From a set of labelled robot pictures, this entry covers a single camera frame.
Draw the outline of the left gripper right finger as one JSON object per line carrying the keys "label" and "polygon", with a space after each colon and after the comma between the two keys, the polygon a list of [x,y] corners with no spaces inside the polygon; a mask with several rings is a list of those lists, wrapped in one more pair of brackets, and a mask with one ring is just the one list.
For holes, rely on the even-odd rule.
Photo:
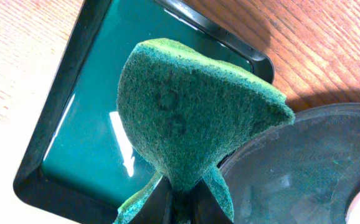
{"label": "left gripper right finger", "polygon": [[192,189],[192,224],[232,224],[203,179]]}

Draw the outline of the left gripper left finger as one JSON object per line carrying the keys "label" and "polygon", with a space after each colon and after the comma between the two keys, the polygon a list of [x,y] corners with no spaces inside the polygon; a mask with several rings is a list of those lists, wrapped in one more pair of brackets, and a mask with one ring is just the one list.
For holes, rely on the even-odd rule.
{"label": "left gripper left finger", "polygon": [[167,177],[162,177],[141,210],[129,224],[171,224],[173,190]]}

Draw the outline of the green scrubbing sponge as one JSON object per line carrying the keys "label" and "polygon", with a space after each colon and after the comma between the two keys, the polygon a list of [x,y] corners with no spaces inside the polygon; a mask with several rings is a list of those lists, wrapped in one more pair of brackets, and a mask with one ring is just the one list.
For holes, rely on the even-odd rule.
{"label": "green scrubbing sponge", "polygon": [[218,163],[255,136],[295,119],[285,95],[271,84],[166,38],[135,45],[117,96],[131,146],[155,168],[148,184],[119,207],[117,223],[129,223],[162,178],[175,193],[176,223],[189,223],[186,195],[200,180],[233,220]]}

